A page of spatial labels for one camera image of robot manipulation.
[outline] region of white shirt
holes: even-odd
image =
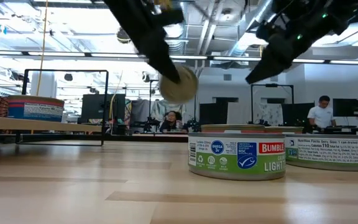
[[[334,120],[334,111],[332,108],[315,106],[309,110],[308,118],[314,119],[314,123],[320,128],[327,128]]]

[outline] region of black metal frame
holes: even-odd
[[[281,87],[290,87],[291,88],[291,103],[294,104],[293,97],[293,85],[280,85],[280,84],[252,84],[251,85],[251,119],[254,122],[254,86],[264,86],[266,88],[277,88]]]
[[[107,92],[108,92],[108,83],[109,83],[109,71],[107,70],[75,70],[75,69],[25,69],[24,70],[24,81],[22,88],[22,95],[26,95],[27,93],[27,80],[29,78],[29,72],[106,72],[106,84],[104,86],[104,105],[107,105]],[[30,142],[21,142],[21,132],[16,132],[16,144],[27,144],[27,145],[41,145],[41,146],[103,146],[104,137],[106,135],[106,107],[103,107],[103,119],[102,119],[102,127],[101,127],[101,135],[98,138],[100,140],[100,144],[48,144],[48,143],[30,143]]]

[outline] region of green can label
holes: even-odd
[[[358,166],[358,139],[286,137],[285,149],[288,161]]]
[[[189,166],[215,172],[267,174],[285,171],[283,139],[189,137]]]

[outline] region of woman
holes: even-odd
[[[165,114],[165,120],[161,124],[160,132],[166,133],[169,131],[181,130],[182,122],[181,122],[181,114],[176,111],[169,111]]]

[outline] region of colorful can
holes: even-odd
[[[278,179],[285,175],[284,135],[189,133],[188,165],[219,179]]]
[[[206,124],[203,133],[264,133],[265,126],[257,124]]]
[[[265,127],[265,133],[276,133],[276,134],[302,134],[303,127],[280,127],[270,126]]]
[[[8,100],[8,118],[62,122],[65,102],[26,95],[12,95]]]
[[[358,171],[358,136],[288,134],[287,164],[314,169]]]

